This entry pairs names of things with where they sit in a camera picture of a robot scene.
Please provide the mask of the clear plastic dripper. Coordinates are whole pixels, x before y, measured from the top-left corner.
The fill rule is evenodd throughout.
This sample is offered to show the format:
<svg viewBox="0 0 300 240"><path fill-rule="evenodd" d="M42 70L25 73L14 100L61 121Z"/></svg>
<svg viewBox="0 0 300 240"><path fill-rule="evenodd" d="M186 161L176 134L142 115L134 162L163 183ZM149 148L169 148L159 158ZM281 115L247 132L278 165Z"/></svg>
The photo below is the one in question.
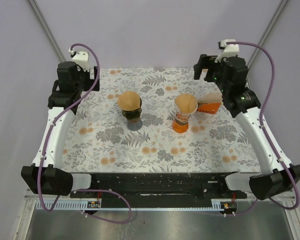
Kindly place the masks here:
<svg viewBox="0 0 300 240"><path fill-rule="evenodd" d="M198 104L191 106L190 110L182 110L177 104L174 104L174 120L180 125L185 125L189 122L189 118L198 109Z"/></svg>

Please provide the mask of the orange glass carafe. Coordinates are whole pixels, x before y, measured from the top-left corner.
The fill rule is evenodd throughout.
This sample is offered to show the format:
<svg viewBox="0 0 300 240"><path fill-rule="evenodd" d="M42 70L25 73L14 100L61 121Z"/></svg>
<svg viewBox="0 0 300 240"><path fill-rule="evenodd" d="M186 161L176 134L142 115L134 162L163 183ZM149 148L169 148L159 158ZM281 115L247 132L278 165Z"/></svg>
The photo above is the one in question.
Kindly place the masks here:
<svg viewBox="0 0 300 240"><path fill-rule="evenodd" d="M175 118L172 123L172 129L179 134L185 133L188 130L188 128L189 128L188 121L184 122L178 118Z"/></svg>

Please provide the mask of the orange coffee filter pack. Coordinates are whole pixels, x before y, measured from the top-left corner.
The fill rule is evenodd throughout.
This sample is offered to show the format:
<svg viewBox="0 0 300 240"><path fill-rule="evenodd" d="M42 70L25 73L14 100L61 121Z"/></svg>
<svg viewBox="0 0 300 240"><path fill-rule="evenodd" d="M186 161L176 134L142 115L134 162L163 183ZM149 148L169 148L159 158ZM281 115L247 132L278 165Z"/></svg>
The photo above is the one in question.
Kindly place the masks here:
<svg viewBox="0 0 300 240"><path fill-rule="evenodd" d="M222 104L222 94L210 92L197 100L197 112L215 115Z"/></svg>

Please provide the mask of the brown paper coffee filter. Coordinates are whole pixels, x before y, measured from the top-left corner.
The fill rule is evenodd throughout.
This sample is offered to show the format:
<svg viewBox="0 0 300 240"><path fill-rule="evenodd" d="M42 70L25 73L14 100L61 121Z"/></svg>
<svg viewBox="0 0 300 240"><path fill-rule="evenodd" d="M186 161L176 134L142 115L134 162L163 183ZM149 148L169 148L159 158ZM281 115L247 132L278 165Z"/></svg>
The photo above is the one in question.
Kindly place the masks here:
<svg viewBox="0 0 300 240"><path fill-rule="evenodd" d="M174 103L177 104L182 110L190 110L191 106L197 103L197 100L193 95L184 93L177 96L174 100Z"/></svg>

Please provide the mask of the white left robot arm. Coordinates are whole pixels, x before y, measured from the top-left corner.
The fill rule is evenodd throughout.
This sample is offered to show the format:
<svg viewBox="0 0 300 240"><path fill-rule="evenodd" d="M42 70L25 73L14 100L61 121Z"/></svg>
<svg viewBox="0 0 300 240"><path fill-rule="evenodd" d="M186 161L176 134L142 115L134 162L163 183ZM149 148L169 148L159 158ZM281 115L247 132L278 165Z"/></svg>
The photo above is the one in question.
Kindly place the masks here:
<svg viewBox="0 0 300 240"><path fill-rule="evenodd" d="M62 157L70 126L81 102L82 92L99 91L99 67L89 70L74 61L58 64L57 77L48 98L47 124L39 150L30 166L23 166L21 177L34 194L67 196L80 190L88 198L99 186L88 173L62 170Z"/></svg>

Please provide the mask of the dark green dripper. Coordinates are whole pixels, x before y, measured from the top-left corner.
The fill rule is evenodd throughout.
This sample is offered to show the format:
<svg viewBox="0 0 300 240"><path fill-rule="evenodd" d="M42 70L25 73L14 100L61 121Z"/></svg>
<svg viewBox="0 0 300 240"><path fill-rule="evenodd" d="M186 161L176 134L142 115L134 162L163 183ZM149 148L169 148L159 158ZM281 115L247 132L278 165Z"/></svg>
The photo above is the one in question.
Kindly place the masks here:
<svg viewBox="0 0 300 240"><path fill-rule="evenodd" d="M142 113L142 108L138 108L138 109L135 109L135 110L122 110L122 115L129 121L132 121L132 120L136 120L138 118L140 118L141 116L141 113Z"/></svg>

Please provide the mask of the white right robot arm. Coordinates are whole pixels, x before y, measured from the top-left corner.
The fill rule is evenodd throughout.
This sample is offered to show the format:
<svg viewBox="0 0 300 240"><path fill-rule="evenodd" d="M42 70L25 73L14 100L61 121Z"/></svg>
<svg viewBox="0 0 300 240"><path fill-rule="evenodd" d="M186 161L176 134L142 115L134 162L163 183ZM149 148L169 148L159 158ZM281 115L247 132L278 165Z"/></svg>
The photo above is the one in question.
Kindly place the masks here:
<svg viewBox="0 0 300 240"><path fill-rule="evenodd" d="M218 184L218 194L229 198L242 190L265 200L290 191L300 180L300 164L294 165L284 154L265 118L260 116L261 103L246 86L246 61L237 55L217 61L215 55L202 54L193 69L195 80L207 70L204 80L217 85L223 105L247 135L260 166L260 173L230 173Z"/></svg>

